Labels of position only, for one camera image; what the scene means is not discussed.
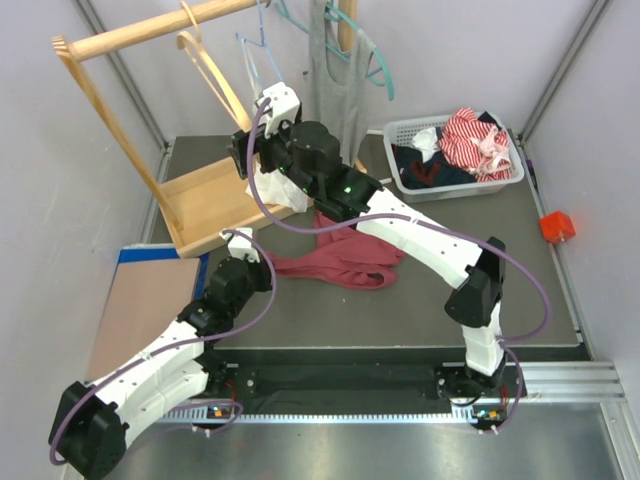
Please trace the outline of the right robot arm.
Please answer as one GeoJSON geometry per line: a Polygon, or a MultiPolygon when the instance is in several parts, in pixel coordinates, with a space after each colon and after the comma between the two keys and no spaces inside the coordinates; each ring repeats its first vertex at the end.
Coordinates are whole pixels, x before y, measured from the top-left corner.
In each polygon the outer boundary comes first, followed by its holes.
{"type": "Polygon", "coordinates": [[[499,345],[505,245],[492,237],[478,246],[404,204],[369,175],[343,164],[340,143],[317,121],[283,121],[274,134],[259,127],[238,131],[229,152],[241,178],[257,156],[268,173],[279,172],[334,223],[398,248],[437,273],[452,289],[445,313],[458,323],[466,346],[462,372],[443,382],[450,398],[477,399],[503,383],[506,355],[499,345]]]}

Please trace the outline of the red tank top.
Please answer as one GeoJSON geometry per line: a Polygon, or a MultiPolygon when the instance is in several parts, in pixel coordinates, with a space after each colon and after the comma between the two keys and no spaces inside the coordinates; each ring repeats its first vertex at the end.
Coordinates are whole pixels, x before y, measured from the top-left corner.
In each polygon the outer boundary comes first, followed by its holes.
{"type": "Polygon", "coordinates": [[[350,290],[377,290],[398,280],[394,270],[406,254],[353,228],[316,235],[315,249],[298,257],[269,253],[277,274],[313,279],[350,290]]]}

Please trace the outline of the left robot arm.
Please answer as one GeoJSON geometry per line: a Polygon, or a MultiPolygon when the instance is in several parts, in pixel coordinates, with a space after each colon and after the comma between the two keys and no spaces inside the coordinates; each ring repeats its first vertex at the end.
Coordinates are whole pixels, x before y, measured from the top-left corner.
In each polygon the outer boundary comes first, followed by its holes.
{"type": "Polygon", "coordinates": [[[220,394],[227,374],[213,358],[214,344],[239,333],[234,321],[254,294],[273,294],[276,286],[265,253],[222,260],[203,295],[148,346],[103,377],[63,391],[48,438],[50,463],[102,479],[165,414],[194,396],[220,394]]]}

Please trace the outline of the wooden clothes hanger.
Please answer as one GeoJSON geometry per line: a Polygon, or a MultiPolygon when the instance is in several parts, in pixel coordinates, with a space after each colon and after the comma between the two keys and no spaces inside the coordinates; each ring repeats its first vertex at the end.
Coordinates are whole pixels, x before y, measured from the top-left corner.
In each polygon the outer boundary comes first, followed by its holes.
{"type": "Polygon", "coordinates": [[[237,127],[243,132],[248,132],[252,127],[252,121],[247,111],[218,65],[205,49],[199,24],[190,6],[185,1],[181,1],[180,6],[187,14],[195,34],[186,30],[180,31],[176,36],[177,48],[188,56],[237,127]]]}

